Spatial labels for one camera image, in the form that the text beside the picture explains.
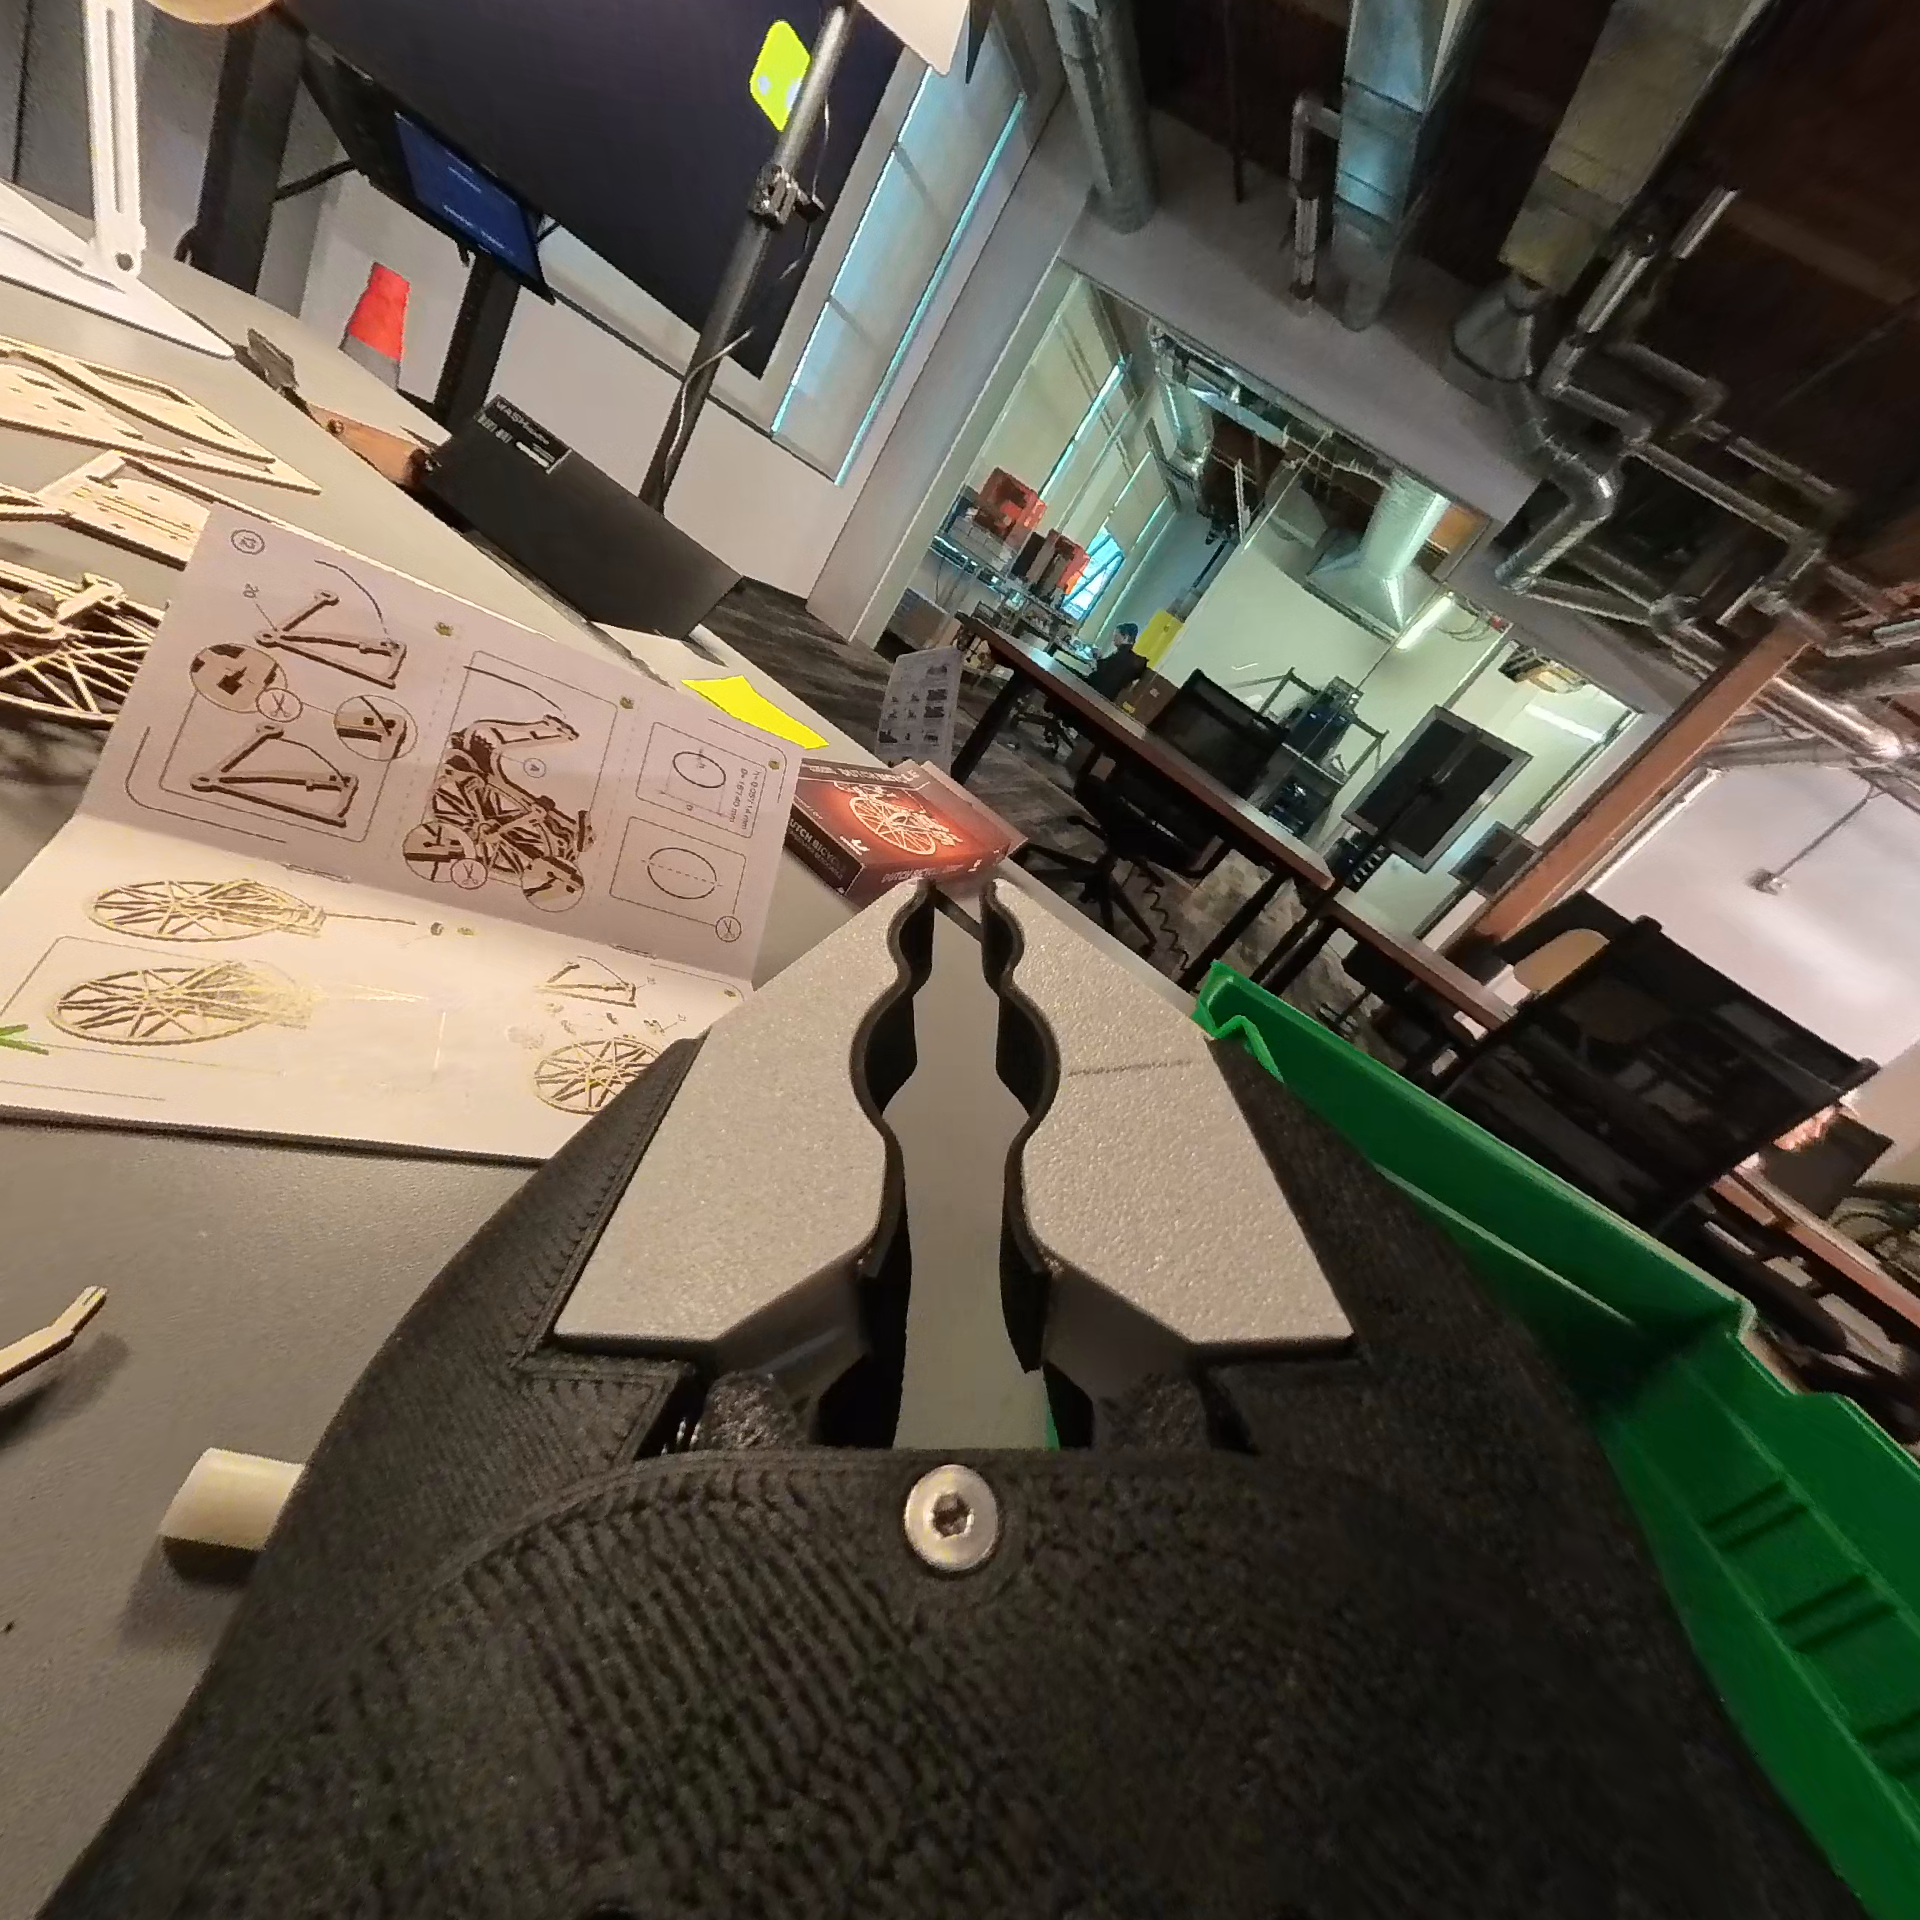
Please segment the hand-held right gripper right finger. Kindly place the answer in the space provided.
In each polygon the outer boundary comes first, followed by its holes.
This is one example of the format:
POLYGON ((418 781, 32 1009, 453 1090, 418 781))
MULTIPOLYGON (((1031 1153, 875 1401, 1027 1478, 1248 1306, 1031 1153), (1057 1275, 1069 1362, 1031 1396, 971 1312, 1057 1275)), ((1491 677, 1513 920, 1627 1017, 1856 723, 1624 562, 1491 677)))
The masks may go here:
POLYGON ((1344 1354, 1353 1322, 1202 1027, 1006 880, 981 899, 981 964, 1021 1110, 999 1230, 1021 1366, 1118 1401, 1344 1354))

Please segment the red model kit box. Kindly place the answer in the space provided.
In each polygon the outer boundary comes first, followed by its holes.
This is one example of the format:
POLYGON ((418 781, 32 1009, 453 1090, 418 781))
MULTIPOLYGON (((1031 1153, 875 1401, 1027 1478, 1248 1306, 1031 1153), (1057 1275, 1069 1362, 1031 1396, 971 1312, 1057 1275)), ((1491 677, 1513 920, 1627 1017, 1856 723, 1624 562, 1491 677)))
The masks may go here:
POLYGON ((784 848, 849 910, 899 883, 975 885, 1024 834, 937 765, 803 760, 784 848))

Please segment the partly built wooden model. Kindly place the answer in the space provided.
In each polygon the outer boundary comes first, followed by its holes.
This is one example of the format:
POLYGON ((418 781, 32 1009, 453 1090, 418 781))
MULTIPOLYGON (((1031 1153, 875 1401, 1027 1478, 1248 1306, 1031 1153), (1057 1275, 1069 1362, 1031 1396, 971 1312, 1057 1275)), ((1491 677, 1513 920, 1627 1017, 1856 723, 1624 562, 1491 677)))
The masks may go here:
POLYGON ((64 581, 1 562, 1 715, 107 731, 137 680, 162 608, 118 582, 64 581))

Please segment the long brown table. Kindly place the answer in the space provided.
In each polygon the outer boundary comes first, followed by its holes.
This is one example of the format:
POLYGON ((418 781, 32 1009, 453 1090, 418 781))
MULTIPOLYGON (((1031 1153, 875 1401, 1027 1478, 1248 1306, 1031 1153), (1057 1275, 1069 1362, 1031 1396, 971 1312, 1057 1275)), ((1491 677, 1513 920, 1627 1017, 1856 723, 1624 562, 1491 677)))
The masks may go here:
MULTIPOLYGON (((1141 725, 1134 715, 1112 709, 1110 701, 1093 692, 1087 682, 1057 673, 1043 656, 1021 646, 1013 635, 981 630, 981 637, 994 660, 1007 668, 1010 680, 954 754, 953 778, 963 779, 974 773, 1026 691, 1063 698, 1064 715, 1093 738, 1094 762, 1107 763, 1104 778, 1080 774, 1071 788, 1080 809, 1075 822, 1097 837, 1098 856, 1080 857, 1027 842, 1016 857, 1026 866, 1049 864, 1075 883, 1097 902, 1101 925, 1110 925, 1112 913, 1119 910, 1141 932, 1151 932, 1151 925, 1112 885, 1119 866, 1151 866, 1169 875, 1193 878, 1205 875, 1224 852, 1237 852, 1259 866, 1262 889, 1187 964, 1193 980, 1200 980, 1237 945, 1285 883, 1293 885, 1296 897, 1307 907, 1301 924, 1307 947, 1320 945, 1328 921, 1338 921, 1350 932, 1359 931, 1346 893, 1337 889, 1331 870, 1318 856, 1297 848, 1240 793, 1240 779, 1256 779, 1256 771, 1265 762, 1265 747, 1255 741, 1256 715, 1230 723, 1231 698, 1227 692, 1202 692, 1194 700, 1179 692, 1151 725, 1141 725)), ((1509 1017, 1491 1021, 1475 1045, 1509 1017)), ((1475 1045, 1459 1046, 1451 1070, 1475 1045)), ((1432 1102, 1443 1105, 1435 1086, 1449 1073, 1414 1077, 1413 1083, 1424 1089, 1432 1102)), ((1680 1230, 1683 1240, 1694 1240, 1712 1216, 1709 1198, 1717 1186, 1703 1194, 1667 1230, 1680 1230)))

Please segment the green plastic bin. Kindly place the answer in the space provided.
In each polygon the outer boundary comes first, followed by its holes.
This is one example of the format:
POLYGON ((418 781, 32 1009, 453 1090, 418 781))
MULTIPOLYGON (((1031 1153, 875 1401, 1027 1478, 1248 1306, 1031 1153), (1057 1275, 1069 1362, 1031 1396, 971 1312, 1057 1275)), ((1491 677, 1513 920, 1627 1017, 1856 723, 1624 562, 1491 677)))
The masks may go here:
POLYGON ((1230 984, 1190 1017, 1353 1345, 1090 1401, 1071 1915, 1914 1915, 1914 1460, 1758 1308, 1230 984))

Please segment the yellow tape strip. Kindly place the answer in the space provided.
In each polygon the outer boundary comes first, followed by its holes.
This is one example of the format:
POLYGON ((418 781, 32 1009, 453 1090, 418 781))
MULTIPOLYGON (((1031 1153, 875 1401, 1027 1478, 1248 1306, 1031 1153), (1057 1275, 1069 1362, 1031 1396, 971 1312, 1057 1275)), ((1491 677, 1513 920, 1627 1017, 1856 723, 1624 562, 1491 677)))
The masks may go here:
POLYGON ((681 685, 737 725, 775 737, 798 749, 821 752, 830 741, 798 715, 757 691, 745 677, 683 680, 681 685))

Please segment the black monitor on stand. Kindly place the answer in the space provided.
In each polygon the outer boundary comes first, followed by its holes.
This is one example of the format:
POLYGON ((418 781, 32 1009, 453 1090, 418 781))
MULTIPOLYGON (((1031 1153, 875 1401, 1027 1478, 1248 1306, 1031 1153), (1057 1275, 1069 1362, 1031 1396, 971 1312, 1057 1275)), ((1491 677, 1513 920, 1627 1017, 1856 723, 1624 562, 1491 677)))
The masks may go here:
POLYGON ((1389 860, 1429 873, 1530 757, 1451 709, 1430 709, 1350 800, 1328 852, 1331 878, 1362 886, 1389 860))

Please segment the printed leaflet sign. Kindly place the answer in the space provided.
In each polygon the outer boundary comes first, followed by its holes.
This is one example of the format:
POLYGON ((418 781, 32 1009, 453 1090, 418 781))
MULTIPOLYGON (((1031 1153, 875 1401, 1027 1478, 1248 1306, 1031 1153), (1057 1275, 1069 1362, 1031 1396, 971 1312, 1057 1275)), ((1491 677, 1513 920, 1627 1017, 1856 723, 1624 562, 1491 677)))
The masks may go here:
POLYGON ((879 763, 918 762, 938 773, 953 768, 963 659, 959 646, 945 643, 894 660, 875 725, 873 752, 879 763))

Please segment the black mesh chair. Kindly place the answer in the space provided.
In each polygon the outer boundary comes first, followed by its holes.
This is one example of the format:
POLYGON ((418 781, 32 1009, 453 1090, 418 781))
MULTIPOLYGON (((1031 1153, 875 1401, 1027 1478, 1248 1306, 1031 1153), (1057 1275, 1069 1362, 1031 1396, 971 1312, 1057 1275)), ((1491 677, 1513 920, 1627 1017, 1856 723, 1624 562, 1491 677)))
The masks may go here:
POLYGON ((1642 1233, 1879 1066, 1641 920, 1475 1045, 1438 1097, 1642 1233))

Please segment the small loose wooden part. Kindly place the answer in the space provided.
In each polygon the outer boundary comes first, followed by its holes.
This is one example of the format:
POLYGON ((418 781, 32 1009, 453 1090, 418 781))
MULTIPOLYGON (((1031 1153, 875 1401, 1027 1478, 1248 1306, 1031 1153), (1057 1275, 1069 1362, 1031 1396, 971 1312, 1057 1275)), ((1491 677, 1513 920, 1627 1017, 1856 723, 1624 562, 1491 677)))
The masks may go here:
POLYGON ((1 1349, 1 1387, 15 1385, 71 1352, 104 1304, 107 1288, 85 1288, 50 1324, 8 1342, 1 1349))

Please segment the small wooden part sheet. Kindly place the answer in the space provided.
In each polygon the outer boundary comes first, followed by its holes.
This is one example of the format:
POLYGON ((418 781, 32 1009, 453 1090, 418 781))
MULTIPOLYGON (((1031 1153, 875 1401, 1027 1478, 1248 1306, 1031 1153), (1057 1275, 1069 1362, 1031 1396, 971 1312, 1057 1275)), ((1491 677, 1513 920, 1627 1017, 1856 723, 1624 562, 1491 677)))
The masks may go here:
POLYGON ((3 521, 62 523, 173 570, 192 561, 208 517, 226 506, 209 486, 113 450, 39 490, 1 485, 3 521))

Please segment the small blue-screen monitor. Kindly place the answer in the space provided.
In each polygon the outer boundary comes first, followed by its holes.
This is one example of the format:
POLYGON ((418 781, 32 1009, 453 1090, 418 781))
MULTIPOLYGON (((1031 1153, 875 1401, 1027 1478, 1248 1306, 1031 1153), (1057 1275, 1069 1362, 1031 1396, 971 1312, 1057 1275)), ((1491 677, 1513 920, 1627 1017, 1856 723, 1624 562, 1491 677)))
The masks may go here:
POLYGON ((395 112, 391 124, 410 206, 469 253, 549 299, 536 213, 407 112, 395 112))

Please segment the white desk stand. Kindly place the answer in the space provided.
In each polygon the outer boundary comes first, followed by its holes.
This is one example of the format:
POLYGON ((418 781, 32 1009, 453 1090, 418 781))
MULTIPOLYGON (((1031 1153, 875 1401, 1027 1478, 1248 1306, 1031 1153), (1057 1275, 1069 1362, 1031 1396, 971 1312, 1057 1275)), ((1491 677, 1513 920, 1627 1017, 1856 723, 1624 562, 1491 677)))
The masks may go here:
POLYGON ((142 277, 135 3, 85 3, 90 233, 77 237, 1 185, 1 281, 227 362, 232 347, 142 277))

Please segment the wide metal duct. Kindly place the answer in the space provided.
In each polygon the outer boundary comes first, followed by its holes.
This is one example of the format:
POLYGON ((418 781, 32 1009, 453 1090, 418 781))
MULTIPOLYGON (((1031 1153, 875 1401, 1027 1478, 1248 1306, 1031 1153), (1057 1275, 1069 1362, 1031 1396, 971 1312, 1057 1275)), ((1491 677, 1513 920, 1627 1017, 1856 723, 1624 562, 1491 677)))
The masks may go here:
POLYGON ((1353 3, 1338 89, 1335 310, 1378 324, 1432 192, 1438 149, 1479 50, 1482 3, 1353 3))

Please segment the corrugated metal duct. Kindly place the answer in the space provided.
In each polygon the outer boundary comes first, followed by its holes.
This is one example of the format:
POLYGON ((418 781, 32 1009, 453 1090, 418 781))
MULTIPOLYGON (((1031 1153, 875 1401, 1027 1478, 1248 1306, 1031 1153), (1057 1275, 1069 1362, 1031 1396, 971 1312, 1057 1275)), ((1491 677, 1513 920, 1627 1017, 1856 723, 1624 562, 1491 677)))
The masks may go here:
POLYGON ((1160 188, 1134 6, 1046 3, 1046 19, 1087 145, 1097 213, 1118 233, 1138 233, 1157 216, 1160 188))

